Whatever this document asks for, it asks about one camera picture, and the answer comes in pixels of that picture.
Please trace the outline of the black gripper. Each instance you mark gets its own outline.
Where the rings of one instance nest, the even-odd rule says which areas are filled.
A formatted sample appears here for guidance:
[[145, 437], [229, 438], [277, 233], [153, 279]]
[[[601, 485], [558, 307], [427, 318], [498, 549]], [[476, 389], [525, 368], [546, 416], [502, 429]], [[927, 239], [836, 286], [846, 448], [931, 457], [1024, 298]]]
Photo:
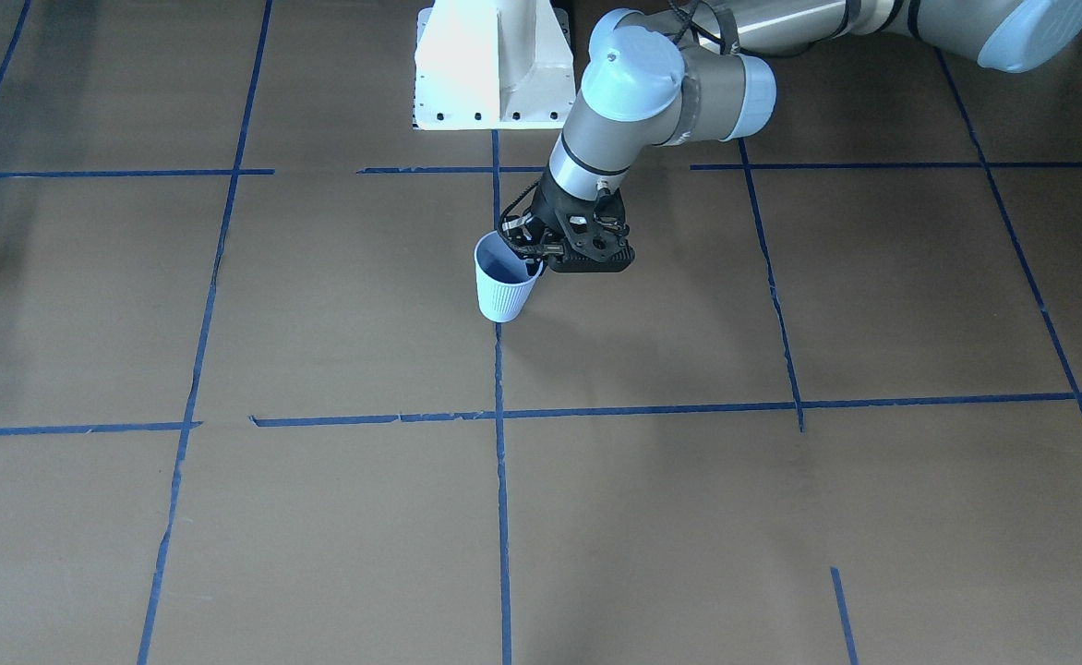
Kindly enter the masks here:
[[515, 232], [500, 239], [525, 274], [544, 272], [546, 260], [626, 260], [626, 213], [620, 190], [601, 187], [588, 200], [566, 192], [544, 172], [516, 199], [529, 207], [515, 216]]

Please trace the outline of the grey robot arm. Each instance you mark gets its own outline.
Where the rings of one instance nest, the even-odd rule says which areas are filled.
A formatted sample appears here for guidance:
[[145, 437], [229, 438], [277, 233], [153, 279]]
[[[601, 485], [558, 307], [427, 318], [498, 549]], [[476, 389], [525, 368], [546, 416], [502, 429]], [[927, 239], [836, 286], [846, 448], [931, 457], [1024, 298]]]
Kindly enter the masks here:
[[774, 66], [848, 35], [890, 34], [1004, 74], [1082, 31], [1082, 1], [689, 1], [596, 22], [544, 173], [496, 235], [528, 276], [619, 272], [634, 260], [626, 174], [650, 147], [744, 139], [768, 125]]

